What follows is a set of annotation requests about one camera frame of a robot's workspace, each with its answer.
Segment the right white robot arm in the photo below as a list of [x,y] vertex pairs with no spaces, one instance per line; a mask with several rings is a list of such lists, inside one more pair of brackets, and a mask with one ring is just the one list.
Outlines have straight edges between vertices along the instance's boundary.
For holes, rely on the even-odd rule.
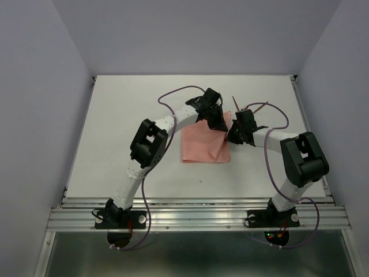
[[281,154],[286,179],[268,201],[266,209],[249,210],[244,222],[249,228],[298,227],[296,205],[305,191],[329,172],[329,164],[311,132],[293,134],[282,128],[258,126],[251,110],[236,112],[227,141],[248,144]]

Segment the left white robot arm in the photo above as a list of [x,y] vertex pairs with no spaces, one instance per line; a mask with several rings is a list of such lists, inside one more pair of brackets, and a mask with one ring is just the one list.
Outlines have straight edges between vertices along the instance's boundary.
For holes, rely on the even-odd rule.
[[149,208],[132,209],[135,194],[142,189],[148,173],[162,160],[177,131],[198,121],[205,121],[211,130],[227,132],[223,117],[223,99],[208,88],[202,95],[191,98],[178,110],[169,104],[166,117],[141,122],[131,144],[126,176],[104,208],[94,209],[95,228],[98,230],[145,229],[150,223]]

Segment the pink cloth napkin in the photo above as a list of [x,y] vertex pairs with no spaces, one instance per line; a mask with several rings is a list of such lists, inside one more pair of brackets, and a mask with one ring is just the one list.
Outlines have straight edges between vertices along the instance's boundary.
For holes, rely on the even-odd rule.
[[205,120],[182,129],[181,160],[183,163],[228,163],[231,154],[227,132],[210,130]]

